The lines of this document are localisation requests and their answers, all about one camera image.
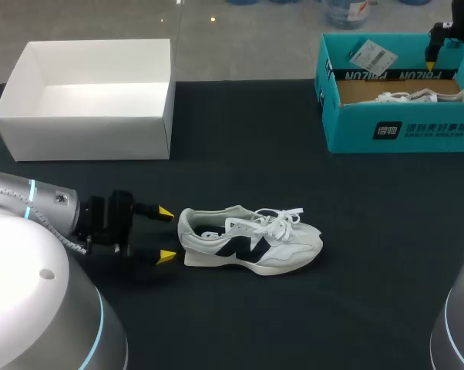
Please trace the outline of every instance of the open box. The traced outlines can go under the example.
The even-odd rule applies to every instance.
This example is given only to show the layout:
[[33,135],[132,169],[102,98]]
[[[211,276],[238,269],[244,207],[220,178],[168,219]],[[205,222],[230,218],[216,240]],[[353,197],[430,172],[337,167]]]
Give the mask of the open box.
[[15,160],[168,159],[170,40],[29,42],[0,100]]
[[[367,40],[398,56],[380,76],[350,62]],[[428,44],[427,34],[322,36],[315,86],[330,152],[464,152],[464,103],[360,103],[383,92],[464,89],[464,45],[446,42],[429,72]]]

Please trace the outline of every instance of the cardboard insert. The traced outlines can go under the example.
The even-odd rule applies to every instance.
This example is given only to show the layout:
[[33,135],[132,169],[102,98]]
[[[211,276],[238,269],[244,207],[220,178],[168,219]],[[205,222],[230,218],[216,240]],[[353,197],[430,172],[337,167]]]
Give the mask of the cardboard insert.
[[430,89],[439,94],[456,94],[460,87],[454,79],[407,79],[405,81],[337,81],[341,104],[374,100],[382,93],[416,93]]

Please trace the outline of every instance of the black table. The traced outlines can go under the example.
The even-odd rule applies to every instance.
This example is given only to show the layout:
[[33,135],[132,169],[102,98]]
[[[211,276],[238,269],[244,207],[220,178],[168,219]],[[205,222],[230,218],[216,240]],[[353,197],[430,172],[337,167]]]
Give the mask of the black table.
[[[181,260],[132,284],[103,254],[82,261],[126,329],[130,370],[431,368],[464,263],[464,153],[331,155],[312,80],[178,83],[169,161],[15,163],[0,139],[0,171],[175,214],[303,207],[322,231],[318,260],[285,276]],[[138,220],[132,243],[180,251],[176,229]]]

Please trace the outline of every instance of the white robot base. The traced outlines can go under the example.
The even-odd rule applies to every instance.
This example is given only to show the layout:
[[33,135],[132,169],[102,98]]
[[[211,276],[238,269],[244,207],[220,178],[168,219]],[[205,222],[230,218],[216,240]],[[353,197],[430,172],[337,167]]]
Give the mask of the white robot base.
[[0,215],[0,369],[126,370],[128,353],[116,314],[58,239]]
[[464,266],[435,322],[429,350],[434,370],[464,370]]

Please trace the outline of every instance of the shoe sole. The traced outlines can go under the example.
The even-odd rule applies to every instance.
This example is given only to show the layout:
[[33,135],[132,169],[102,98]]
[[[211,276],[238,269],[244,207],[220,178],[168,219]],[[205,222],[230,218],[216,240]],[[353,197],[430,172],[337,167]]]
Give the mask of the shoe sole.
[[271,276],[286,274],[287,272],[297,270],[298,268],[301,268],[306,264],[310,264],[316,258],[316,256],[318,255],[316,254],[312,259],[303,261],[300,264],[293,264],[286,267],[265,267],[254,264],[252,262],[239,260],[235,256],[219,257],[213,254],[186,251],[186,255],[184,257],[184,264],[186,266],[192,267],[220,267],[226,264],[238,264],[240,266],[247,267],[249,270],[255,272],[258,275]]

